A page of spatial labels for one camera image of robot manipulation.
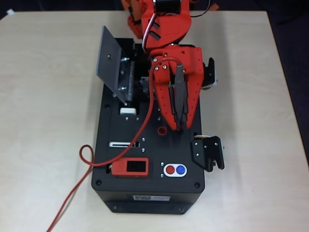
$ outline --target screw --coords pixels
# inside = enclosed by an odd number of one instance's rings
[[[130,60],[129,57],[124,57],[124,58],[122,58],[120,61],[128,61],[128,60]]]

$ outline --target sticker label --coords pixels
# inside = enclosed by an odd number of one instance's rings
[[[143,195],[133,195],[135,201],[161,201],[168,202],[169,196],[143,196]]]

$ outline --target metal plate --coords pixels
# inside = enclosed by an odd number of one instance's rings
[[[123,104],[126,104],[124,95],[118,90],[118,78],[122,52],[122,48],[117,40],[104,26],[102,29],[98,53],[97,76]]]

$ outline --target dark carpet floor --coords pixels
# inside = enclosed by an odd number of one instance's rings
[[[212,0],[220,10],[267,10],[290,91],[300,134],[309,160],[309,0]],[[194,10],[203,10],[200,0]],[[2,0],[6,10],[121,10],[120,0]]]

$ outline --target table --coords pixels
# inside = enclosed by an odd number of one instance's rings
[[[101,27],[134,35],[124,12],[16,13],[0,21],[0,231],[42,232],[84,174],[102,82]],[[113,214],[81,185],[62,231],[306,232],[309,175],[265,12],[209,12],[183,43],[216,62],[217,87],[200,94],[203,133],[225,145],[225,169],[183,216]]]

